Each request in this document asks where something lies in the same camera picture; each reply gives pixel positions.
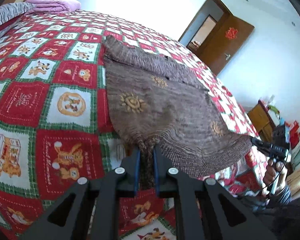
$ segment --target folded pink quilt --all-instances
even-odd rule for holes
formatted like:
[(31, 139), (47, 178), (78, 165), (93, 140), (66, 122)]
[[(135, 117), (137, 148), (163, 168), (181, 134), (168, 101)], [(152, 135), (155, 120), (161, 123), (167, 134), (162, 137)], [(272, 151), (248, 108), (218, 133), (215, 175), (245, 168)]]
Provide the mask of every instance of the folded pink quilt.
[(77, 0), (27, 0), (26, 2), (36, 5), (35, 8), (29, 10), (29, 13), (67, 13), (73, 12), (81, 8), (81, 4)]

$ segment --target wooden cabinet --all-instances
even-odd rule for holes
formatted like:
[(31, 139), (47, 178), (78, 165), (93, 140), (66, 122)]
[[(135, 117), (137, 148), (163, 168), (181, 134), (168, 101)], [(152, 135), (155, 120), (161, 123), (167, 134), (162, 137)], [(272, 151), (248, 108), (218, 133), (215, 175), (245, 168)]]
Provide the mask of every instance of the wooden cabinet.
[(272, 142), (272, 131), (275, 125), (260, 101), (248, 112), (248, 116), (260, 138), (263, 141)]

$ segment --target wooden door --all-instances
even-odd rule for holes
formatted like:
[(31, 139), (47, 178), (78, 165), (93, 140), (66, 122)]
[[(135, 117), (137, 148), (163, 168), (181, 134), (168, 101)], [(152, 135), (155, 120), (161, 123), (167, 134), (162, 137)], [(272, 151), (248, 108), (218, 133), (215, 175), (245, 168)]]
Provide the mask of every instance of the wooden door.
[(197, 57), (215, 74), (224, 68), (253, 31), (254, 26), (233, 16), (212, 31), (197, 50)]

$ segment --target bedspread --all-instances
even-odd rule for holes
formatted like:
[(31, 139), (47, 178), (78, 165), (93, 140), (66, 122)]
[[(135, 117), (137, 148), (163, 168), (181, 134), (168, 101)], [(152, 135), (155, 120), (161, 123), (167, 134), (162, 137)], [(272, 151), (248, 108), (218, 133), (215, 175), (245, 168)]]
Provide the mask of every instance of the bedspread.
[[(101, 178), (125, 156), (108, 113), (101, 45), (107, 35), (187, 65), (209, 89), (229, 130), (257, 136), (233, 95), (177, 41), (96, 12), (23, 16), (0, 39), (0, 228), (10, 239), (79, 177)], [(232, 194), (255, 194), (265, 166), (266, 158), (253, 147), (210, 177)], [(122, 238), (165, 232), (167, 240), (175, 239), (172, 206), (153, 189), (122, 199)]]

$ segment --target knitted garment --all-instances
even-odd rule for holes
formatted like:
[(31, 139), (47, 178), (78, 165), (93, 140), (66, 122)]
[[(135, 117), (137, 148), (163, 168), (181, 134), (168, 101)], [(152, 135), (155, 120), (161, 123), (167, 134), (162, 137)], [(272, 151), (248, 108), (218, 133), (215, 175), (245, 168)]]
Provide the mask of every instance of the knitted garment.
[(188, 67), (112, 36), (103, 45), (110, 119), (122, 140), (141, 151), (144, 188), (152, 186), (155, 144), (192, 178), (226, 168), (250, 150), (250, 136), (228, 130)]

